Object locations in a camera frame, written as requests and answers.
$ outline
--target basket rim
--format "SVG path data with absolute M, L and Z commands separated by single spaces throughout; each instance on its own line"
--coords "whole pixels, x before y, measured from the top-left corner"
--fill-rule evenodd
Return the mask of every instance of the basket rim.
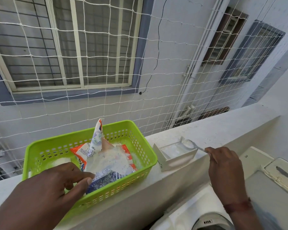
M 131 124 L 132 124 L 134 127 L 136 127 L 136 129 L 140 132 L 140 129 L 139 129 L 139 128 L 136 126 L 136 124 L 135 124 L 133 121 L 131 121 L 131 120 L 122 120 L 122 121 L 115 122 L 115 123 L 108 123 L 108 124 L 105 124 L 104 126 L 109 126 L 109 125 L 113 125 L 113 124 L 116 124 L 116 123 L 122 123 L 122 122 L 129 122 L 129 123 L 131 123 Z M 34 145 L 34 144 L 36 144 L 36 143 L 40 143 L 40 142 L 42 142 L 42 141 L 46 141 L 46 140 L 52 139 L 52 138 L 57 138 L 58 136 L 69 135 L 69 134 L 77 133 L 77 132 L 81 132 L 81 131 L 83 131 L 83 130 L 73 131 L 73 132 L 70 132 L 70 133 L 62 134 L 62 135 L 56 135 L 56 136 L 48 137 L 48 138 L 45 138 L 45 139 L 39 139 L 39 140 L 36 140 L 36 141 L 30 143 L 30 144 L 27 146 L 26 151 L 25 151 L 24 165 L 27 165 L 27 164 L 28 164 L 28 160 L 29 160 L 29 149 L 30 149 L 30 147 L 32 147 L 32 145 Z M 155 159 L 154 159 L 154 161 L 151 162 L 150 165 L 145 166 L 145 167 L 143 167 L 142 169 L 137 170 L 136 172 L 130 174 L 130 175 L 133 175 L 133 176 L 135 176 L 135 175 L 137 175 L 137 174 L 140 174 L 140 173 L 144 172 L 145 170 L 153 167 L 153 166 L 156 165 L 156 163 L 158 162 L 157 155 L 155 154 L 155 152 L 154 152 L 154 150 L 152 149 L 151 145 L 149 144 L 149 142 L 146 140 L 146 138 L 144 137 L 144 135 L 143 135 L 142 133 L 141 133 L 141 135 L 142 135 L 142 137 L 143 137 L 143 139 L 144 139 L 144 142 L 145 142 L 147 145 L 149 145 L 149 147 L 150 147 L 150 149 L 151 149 L 151 151 L 152 151 Z M 26 180 L 26 179 L 28 179 L 28 178 L 29 178 L 28 166 L 24 166 L 24 168 L 23 168 L 23 174 L 22 174 L 22 181 L 24 181 L 24 180 Z M 89 199 L 90 197 L 92 197 L 93 195 L 95 195 L 96 193 L 100 193 L 100 192 L 102 192 L 103 190 L 109 188 L 109 187 L 112 186 L 112 185 L 114 186 L 115 184 L 117 184 L 117 183 L 119 183 L 120 181 L 122 181 L 122 179 L 118 179 L 118 180 L 116 180 L 115 182 L 109 183 L 108 185 L 105 185 L 104 187 L 102 187 L 102 188 L 100 188 L 100 189 L 98 189 L 98 190 L 95 190 L 95 191 L 93 191 L 93 192 L 85 195 L 84 197 L 81 197 L 81 198 L 75 203 L 75 205 L 77 205 L 77 203 L 79 203 L 79 202 L 86 201 L 87 199 Z

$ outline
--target person's left hand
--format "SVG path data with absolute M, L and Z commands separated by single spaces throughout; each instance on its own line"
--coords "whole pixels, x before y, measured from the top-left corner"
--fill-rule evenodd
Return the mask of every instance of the person's left hand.
M 20 182 L 0 206 L 0 229 L 54 229 L 83 196 L 94 176 L 69 162 Z

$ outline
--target gray window border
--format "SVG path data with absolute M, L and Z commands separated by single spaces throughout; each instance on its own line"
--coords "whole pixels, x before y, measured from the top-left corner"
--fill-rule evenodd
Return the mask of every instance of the gray window border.
M 116 87 L 116 88 L 98 88 L 89 90 L 67 90 L 67 91 L 53 91 L 41 93 L 28 93 L 13 95 L 9 92 L 2 77 L 0 76 L 0 104 L 1 106 L 10 106 L 16 104 L 29 104 L 43 101 L 57 101 L 79 99 L 87 97 L 100 97 L 105 95 L 120 95 L 138 93 L 139 84 L 142 73 L 142 65 L 146 47 L 146 39 L 150 26 L 150 19 L 153 10 L 154 0 L 143 0 L 142 16 L 139 29 L 139 38 L 136 51 L 136 59 L 134 62 L 134 71 L 132 84 L 129 87 Z
M 267 55 L 265 56 L 265 58 L 262 60 L 262 63 L 260 66 L 257 66 L 257 68 L 252 72 L 252 74 L 249 77 L 246 78 L 237 78 L 237 79 L 230 79 L 228 80 L 228 78 L 232 77 L 232 73 L 234 72 L 238 62 L 240 61 L 240 59 L 242 58 L 242 56 L 244 55 L 245 51 L 247 50 L 248 46 L 251 44 L 251 42 L 253 41 L 253 37 L 256 37 L 257 34 L 259 33 L 259 31 L 261 29 L 267 29 L 269 31 L 275 32 L 277 33 L 279 36 L 276 40 L 276 42 L 274 43 L 274 45 L 271 47 L 271 49 L 268 51 Z M 246 81 L 250 81 L 255 74 L 257 73 L 258 69 L 262 66 L 262 64 L 265 62 L 265 60 L 267 59 L 267 57 L 269 57 L 269 55 L 271 54 L 271 52 L 274 50 L 274 48 L 276 47 L 276 45 L 280 42 L 280 39 L 285 35 L 284 31 L 281 31 L 275 27 L 270 26 L 267 23 L 264 23 L 262 21 L 259 20 L 255 20 L 254 23 L 252 24 L 252 26 L 250 27 L 250 29 L 248 30 L 246 36 L 244 37 L 242 43 L 239 45 L 238 50 L 236 51 L 236 53 L 234 54 L 233 58 L 231 59 L 231 61 L 229 62 L 225 72 L 222 74 L 221 79 L 219 80 L 219 83 L 221 84 L 233 84 L 233 83 L 238 83 L 238 82 L 246 82 Z

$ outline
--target fingernail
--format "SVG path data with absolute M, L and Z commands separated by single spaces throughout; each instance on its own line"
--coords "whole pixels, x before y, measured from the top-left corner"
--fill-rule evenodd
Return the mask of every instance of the fingernail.
M 92 183 L 92 178 L 87 179 L 88 184 L 90 185 Z

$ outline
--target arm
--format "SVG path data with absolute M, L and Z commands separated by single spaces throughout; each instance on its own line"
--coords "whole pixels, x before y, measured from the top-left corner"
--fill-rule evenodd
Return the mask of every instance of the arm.
M 20 182 L 0 206 L 0 229 L 54 229 L 83 196 L 92 178 L 94 174 L 81 172 L 69 162 Z
M 242 162 L 238 155 L 227 147 L 205 150 L 210 156 L 212 188 L 229 213 L 235 229 L 263 230 L 253 207 L 248 205 Z

